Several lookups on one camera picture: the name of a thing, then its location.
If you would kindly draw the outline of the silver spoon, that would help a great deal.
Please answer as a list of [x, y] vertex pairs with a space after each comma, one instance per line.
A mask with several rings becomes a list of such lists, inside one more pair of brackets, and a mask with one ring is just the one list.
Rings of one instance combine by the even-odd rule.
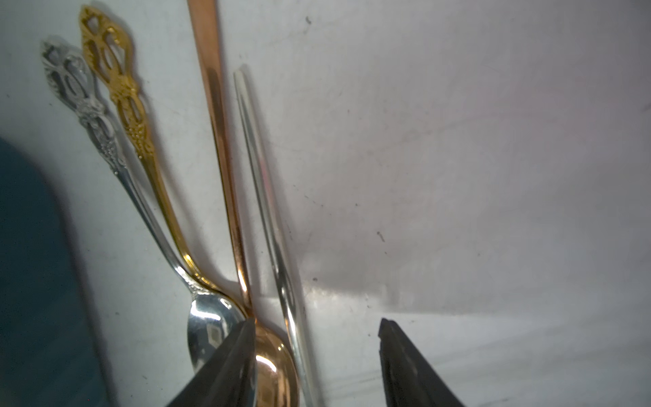
[[271, 257], [271, 269], [276, 281], [291, 355], [298, 373], [304, 403], [307, 406], [322, 406], [323, 401], [317, 385], [313, 352], [310, 349], [309, 326], [300, 298], [300, 288], [294, 283], [294, 264], [288, 253], [255, 103], [249, 90], [247, 72], [248, 68], [243, 65], [234, 72], [233, 76], [260, 217]]

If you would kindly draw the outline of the copper long spoon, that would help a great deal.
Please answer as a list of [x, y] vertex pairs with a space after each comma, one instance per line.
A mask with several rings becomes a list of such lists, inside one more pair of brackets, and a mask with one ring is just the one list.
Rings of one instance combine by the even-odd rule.
[[216, 2], [192, 0], [188, 2], [188, 9], [210, 110], [241, 305], [244, 314], [255, 322], [256, 405], [298, 406], [300, 395], [293, 356], [285, 341], [259, 320], [254, 309], [232, 168]]

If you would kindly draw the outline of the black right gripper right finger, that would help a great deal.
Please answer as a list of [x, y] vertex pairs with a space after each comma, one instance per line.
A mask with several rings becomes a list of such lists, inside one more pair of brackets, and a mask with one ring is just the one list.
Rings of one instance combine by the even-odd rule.
[[397, 322], [383, 318], [378, 337], [388, 407], [464, 406]]

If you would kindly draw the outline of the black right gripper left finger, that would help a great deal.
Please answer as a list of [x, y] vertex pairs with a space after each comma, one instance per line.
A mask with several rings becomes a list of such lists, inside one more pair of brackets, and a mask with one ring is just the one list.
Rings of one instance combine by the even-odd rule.
[[255, 323], [239, 322], [171, 406], [254, 406]]

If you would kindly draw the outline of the teal plastic storage box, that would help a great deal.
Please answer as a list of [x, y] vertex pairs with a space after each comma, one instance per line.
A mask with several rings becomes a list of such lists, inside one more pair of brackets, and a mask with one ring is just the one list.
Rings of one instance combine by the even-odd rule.
[[1, 143], [1, 404], [108, 406], [61, 211], [40, 171]]

